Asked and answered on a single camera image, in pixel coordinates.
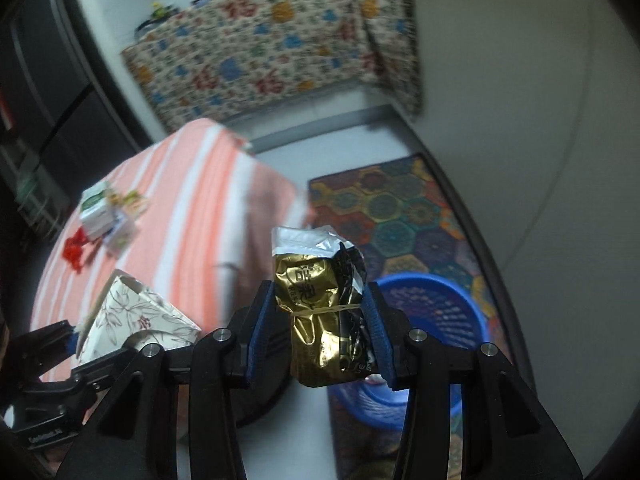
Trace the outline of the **blue plastic trash basket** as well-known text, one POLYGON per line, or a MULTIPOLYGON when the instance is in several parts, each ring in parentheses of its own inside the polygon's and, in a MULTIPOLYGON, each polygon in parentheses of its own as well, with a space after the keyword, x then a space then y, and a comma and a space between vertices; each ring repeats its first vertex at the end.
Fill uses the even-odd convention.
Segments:
POLYGON ((400 431, 409 404, 416 359, 410 348, 427 341, 474 351, 489 340, 484 315, 454 282, 418 272, 387 275, 366 285, 362 298, 373 349, 382 353, 378 380, 331 386, 329 393, 358 422, 400 431))

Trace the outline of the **floral paper box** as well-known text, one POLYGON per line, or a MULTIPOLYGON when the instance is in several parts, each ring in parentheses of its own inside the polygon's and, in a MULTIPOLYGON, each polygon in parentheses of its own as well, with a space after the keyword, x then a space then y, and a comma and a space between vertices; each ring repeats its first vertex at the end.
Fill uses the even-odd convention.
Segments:
POLYGON ((80 364, 122 348, 159 344, 166 350, 195 344, 201 327, 133 276, 115 270, 80 323, 76 359, 80 364))

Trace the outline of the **gold black foil bag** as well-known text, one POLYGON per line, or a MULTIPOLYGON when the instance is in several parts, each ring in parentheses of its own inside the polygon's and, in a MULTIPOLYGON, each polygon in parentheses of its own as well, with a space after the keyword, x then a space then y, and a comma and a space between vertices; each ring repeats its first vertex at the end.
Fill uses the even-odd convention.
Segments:
POLYGON ((291 326, 291 373, 310 388, 378 371, 360 308, 367 269, 360 250, 327 226, 272 230, 274 293, 291 326))

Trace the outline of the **clear plastic container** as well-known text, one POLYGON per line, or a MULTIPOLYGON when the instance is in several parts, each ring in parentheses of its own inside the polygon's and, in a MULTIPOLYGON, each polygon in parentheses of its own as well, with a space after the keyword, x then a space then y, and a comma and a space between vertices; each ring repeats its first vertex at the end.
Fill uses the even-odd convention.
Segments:
POLYGON ((102 243, 107 253, 112 258, 118 259, 126 252, 137 232, 138 228, 134 219, 130 218, 126 212, 119 211, 112 228, 103 235, 102 243))

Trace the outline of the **red plastic bag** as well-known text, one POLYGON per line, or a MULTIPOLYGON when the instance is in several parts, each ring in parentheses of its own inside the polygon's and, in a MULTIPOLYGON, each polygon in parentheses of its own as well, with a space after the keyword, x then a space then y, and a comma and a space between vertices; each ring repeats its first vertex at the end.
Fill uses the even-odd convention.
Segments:
POLYGON ((63 259, 77 273, 81 274, 85 266, 90 266, 98 254, 101 241, 90 240, 83 228, 78 228, 74 235, 67 237, 62 251, 63 259))

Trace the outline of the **white green milk carton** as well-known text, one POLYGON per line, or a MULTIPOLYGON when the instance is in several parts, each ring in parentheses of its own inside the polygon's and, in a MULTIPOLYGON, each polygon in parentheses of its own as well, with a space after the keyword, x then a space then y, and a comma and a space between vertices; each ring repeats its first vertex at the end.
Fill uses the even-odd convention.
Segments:
POLYGON ((81 194, 79 219, 92 242, 113 229, 116 223, 115 191, 108 181, 100 181, 81 194))

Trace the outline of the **colourful hexagon floor mat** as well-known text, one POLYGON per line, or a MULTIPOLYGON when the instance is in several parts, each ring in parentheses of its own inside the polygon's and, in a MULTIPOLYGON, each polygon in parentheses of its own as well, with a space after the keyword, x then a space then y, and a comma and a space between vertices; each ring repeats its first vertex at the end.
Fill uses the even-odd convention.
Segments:
MULTIPOLYGON (((493 342, 512 354, 496 281, 485 273, 477 230, 434 162, 421 154, 328 174, 309 183, 317 226, 363 255, 387 304, 443 344, 493 342)), ((392 478, 408 401, 375 377, 330 388, 336 474, 392 478)))

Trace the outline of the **orange striped tablecloth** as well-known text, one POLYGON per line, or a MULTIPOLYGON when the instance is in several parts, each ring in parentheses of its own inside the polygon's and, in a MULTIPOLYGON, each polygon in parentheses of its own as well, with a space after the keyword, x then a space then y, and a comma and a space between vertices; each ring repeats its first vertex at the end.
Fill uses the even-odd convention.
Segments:
MULTIPOLYGON (((249 304, 270 278, 272 230, 303 228, 312 217, 305 191, 208 119, 189 122, 122 162, 107 181, 118 192, 138 190, 149 200, 136 237, 118 259, 100 247, 81 274, 56 243, 36 292, 32 328, 58 321, 78 328, 113 271, 121 270, 173 304, 204 336, 249 304)), ((80 364, 75 353, 49 378, 66 378, 80 364)))

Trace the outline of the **dark grey refrigerator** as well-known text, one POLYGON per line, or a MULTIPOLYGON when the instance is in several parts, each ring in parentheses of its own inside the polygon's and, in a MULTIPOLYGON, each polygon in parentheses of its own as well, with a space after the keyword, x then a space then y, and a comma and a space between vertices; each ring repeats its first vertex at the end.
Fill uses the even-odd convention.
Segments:
POLYGON ((1 95, 52 193, 81 192, 151 139, 100 55, 79 0, 13 0, 1 13, 1 95))

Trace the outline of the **patterned Chinese character cloth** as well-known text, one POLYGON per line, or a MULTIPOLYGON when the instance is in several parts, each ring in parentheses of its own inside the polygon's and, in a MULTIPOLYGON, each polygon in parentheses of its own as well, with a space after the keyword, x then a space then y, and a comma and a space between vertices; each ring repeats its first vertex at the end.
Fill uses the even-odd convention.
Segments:
POLYGON ((411 0, 209 0, 122 51, 163 126, 226 122, 346 84, 421 108, 411 0))

